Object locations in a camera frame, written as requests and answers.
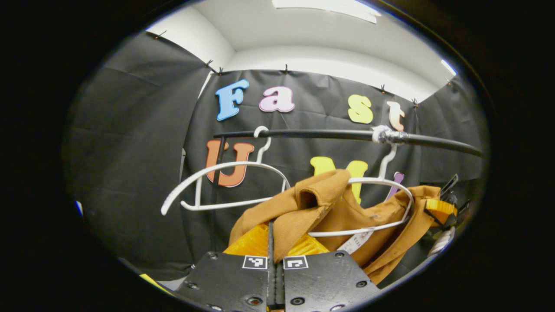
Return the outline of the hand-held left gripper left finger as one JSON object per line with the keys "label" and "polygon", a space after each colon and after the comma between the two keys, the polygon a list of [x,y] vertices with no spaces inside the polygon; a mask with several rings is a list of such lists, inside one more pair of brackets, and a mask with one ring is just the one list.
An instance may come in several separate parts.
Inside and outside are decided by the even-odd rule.
{"label": "hand-held left gripper left finger", "polygon": [[262,223],[232,246],[207,252],[176,293],[211,312],[269,312],[275,304],[272,224]]}

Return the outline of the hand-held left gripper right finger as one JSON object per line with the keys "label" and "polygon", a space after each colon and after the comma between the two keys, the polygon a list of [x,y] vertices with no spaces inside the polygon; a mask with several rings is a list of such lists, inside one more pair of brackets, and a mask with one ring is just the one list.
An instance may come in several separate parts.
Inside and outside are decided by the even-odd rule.
{"label": "hand-held left gripper right finger", "polygon": [[275,304],[284,312],[335,312],[370,300],[380,289],[350,255],[303,236],[275,271]]}

